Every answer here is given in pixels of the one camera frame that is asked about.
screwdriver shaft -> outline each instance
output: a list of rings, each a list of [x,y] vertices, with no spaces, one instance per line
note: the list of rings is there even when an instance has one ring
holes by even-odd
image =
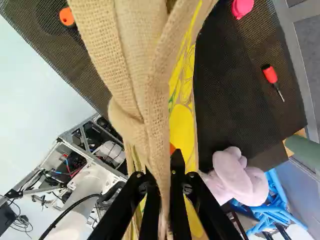
[[[282,93],[281,93],[281,91],[280,91],[279,87],[278,87],[278,86],[276,86],[276,87],[275,87],[275,89],[276,89],[276,91],[278,92],[278,94],[280,95],[280,97],[281,97],[282,101],[283,101],[283,102],[285,102],[284,96],[282,96]]]

burlap fabric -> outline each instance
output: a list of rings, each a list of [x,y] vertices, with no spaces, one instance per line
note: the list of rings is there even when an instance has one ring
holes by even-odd
[[[68,1],[91,60],[113,95],[108,116],[124,139],[129,172],[146,166],[156,179],[160,239],[168,231],[170,207],[168,81],[196,7],[200,3],[193,39],[215,2],[177,0],[168,13],[165,0]]]

white wall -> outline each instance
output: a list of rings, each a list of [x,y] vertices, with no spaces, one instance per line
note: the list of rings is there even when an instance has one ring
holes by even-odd
[[[0,16],[0,194],[44,158],[57,136],[95,113]],[[40,234],[58,212],[29,198],[16,201]],[[29,239],[9,229],[1,240]]]

pink towel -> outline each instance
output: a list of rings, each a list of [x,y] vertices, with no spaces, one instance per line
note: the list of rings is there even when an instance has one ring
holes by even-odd
[[[232,198],[247,206],[260,206],[266,201],[269,185],[265,173],[257,167],[247,167],[247,158],[239,148],[216,151],[212,163],[214,170],[200,175],[220,205]]]

orange cap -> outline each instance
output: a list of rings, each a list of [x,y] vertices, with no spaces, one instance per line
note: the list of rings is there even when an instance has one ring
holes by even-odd
[[[60,21],[63,25],[71,27],[75,24],[74,16],[72,15],[70,7],[64,7],[59,12]]]

